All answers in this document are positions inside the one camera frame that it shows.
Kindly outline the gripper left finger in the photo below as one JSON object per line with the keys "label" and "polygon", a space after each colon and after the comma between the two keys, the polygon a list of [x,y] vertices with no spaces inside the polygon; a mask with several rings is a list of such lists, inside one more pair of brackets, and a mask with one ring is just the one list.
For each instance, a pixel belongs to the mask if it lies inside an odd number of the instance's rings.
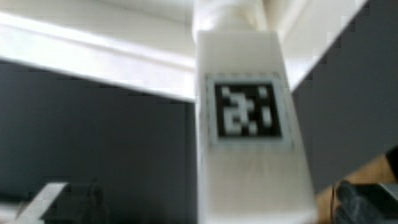
{"label": "gripper left finger", "polygon": [[48,183],[10,224],[106,224],[97,184]]}

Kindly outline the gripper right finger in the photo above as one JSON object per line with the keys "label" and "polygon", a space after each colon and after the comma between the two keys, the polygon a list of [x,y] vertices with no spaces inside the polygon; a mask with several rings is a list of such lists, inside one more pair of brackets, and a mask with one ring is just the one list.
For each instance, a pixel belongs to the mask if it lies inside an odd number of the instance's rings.
{"label": "gripper right finger", "polygon": [[335,196],[334,224],[398,224],[398,183],[342,181]]}

